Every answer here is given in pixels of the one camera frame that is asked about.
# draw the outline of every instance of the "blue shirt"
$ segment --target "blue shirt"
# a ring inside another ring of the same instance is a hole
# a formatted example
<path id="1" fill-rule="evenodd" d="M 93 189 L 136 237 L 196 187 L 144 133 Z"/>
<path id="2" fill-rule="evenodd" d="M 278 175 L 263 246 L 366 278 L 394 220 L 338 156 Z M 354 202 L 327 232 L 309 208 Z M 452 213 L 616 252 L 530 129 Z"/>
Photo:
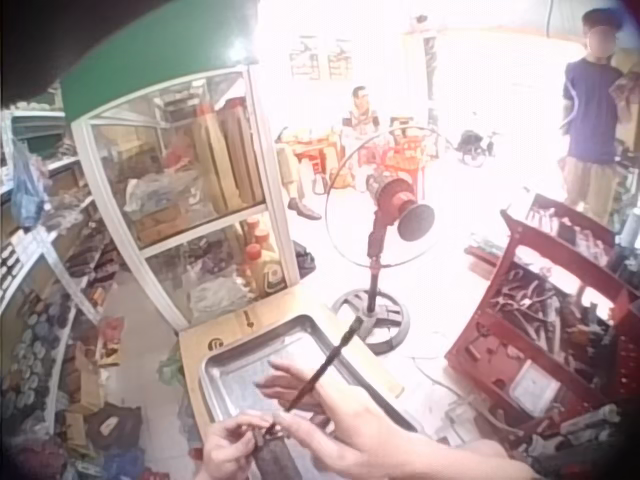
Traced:
<path id="1" fill-rule="evenodd" d="M 618 110 L 609 89 L 620 77 L 617 68 L 586 58 L 567 64 L 564 98 L 578 108 L 569 124 L 569 156 L 587 163 L 614 162 Z"/>

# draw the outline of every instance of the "boy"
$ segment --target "boy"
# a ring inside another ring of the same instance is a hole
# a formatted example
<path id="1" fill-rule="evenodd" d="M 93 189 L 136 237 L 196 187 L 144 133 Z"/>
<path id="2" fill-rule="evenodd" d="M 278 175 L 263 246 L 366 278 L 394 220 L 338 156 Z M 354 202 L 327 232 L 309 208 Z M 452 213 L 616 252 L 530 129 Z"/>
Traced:
<path id="1" fill-rule="evenodd" d="M 622 72 L 610 65 L 616 34 L 622 29 L 619 14 L 609 8 L 589 10 L 582 17 L 587 54 L 569 63 L 565 71 L 565 118 L 569 152 L 563 175 L 565 203 L 607 224 L 615 193 L 615 133 L 618 121 L 630 120 L 629 105 L 616 102 L 610 93 Z"/>

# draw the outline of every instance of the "green cabinet top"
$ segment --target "green cabinet top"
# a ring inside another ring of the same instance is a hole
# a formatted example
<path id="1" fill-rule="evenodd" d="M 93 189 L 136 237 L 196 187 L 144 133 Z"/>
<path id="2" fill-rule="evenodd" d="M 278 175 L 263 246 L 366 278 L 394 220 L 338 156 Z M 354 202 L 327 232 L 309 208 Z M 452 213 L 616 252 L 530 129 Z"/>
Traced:
<path id="1" fill-rule="evenodd" d="M 67 120 L 174 78 L 255 62 L 257 7 L 258 0 L 173 0 L 127 25 L 61 79 Z"/>

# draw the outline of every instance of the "metal tray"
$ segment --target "metal tray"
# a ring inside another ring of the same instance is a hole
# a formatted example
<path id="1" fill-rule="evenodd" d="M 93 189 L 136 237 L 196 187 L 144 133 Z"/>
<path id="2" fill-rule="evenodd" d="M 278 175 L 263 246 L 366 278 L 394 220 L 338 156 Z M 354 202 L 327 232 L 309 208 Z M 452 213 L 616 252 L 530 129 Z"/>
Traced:
<path id="1" fill-rule="evenodd" d="M 300 315 L 211 354 L 202 363 L 200 380 L 213 417 L 226 419 L 247 409 L 267 412 L 281 410 L 277 402 L 263 398 L 253 385 L 254 381 L 263 378 L 271 370 L 267 361 L 286 358 L 317 368 L 332 347 L 333 343 L 313 318 Z M 369 384 L 343 355 L 336 359 L 327 373 L 331 371 L 341 375 L 348 383 L 364 388 L 400 427 L 412 432 L 420 430 L 416 422 L 401 413 L 388 395 Z M 316 470 L 309 453 L 296 442 L 288 440 L 287 445 L 305 480 L 341 478 Z M 251 478 L 260 478 L 255 468 Z"/>

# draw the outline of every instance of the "screwdriver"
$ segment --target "screwdriver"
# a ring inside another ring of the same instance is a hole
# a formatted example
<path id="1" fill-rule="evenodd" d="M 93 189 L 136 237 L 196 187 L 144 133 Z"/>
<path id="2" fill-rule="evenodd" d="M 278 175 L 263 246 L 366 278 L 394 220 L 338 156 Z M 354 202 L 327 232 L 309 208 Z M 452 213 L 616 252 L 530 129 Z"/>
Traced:
<path id="1" fill-rule="evenodd" d="M 300 403 L 300 401 L 304 397 L 306 397 L 308 394 L 311 393 L 311 391 L 316 386 L 316 383 L 318 383 L 318 380 L 320 380 L 322 375 L 324 375 L 326 371 L 329 370 L 329 367 L 333 364 L 336 358 L 340 356 L 340 353 L 342 353 L 342 349 L 347 345 L 349 345 L 351 340 L 353 340 L 353 337 L 355 337 L 358 334 L 363 323 L 364 323 L 364 320 L 360 317 L 356 317 L 355 320 L 351 322 L 351 325 L 349 325 L 349 328 L 347 329 L 347 331 L 344 332 L 344 335 L 342 335 L 342 338 L 340 339 L 340 342 L 338 342 L 338 345 L 336 345 L 331 349 L 331 351 L 327 355 L 327 358 L 325 359 L 324 362 L 322 362 L 322 365 L 320 365 L 318 370 L 316 370 L 315 373 L 311 375 L 311 378 L 302 387 L 300 387 L 300 390 L 298 390 L 298 393 L 296 393 L 296 396 L 293 397 L 293 400 L 291 400 L 291 403 L 289 403 L 289 406 L 285 408 L 284 410 L 285 412 L 289 413 L 291 410 L 296 408 Z M 276 428 L 276 423 L 275 422 L 271 423 L 271 425 L 269 425 L 267 429 L 264 431 L 264 436 L 268 437 L 271 434 L 273 434 L 273 431 L 275 430 L 275 428 Z"/>

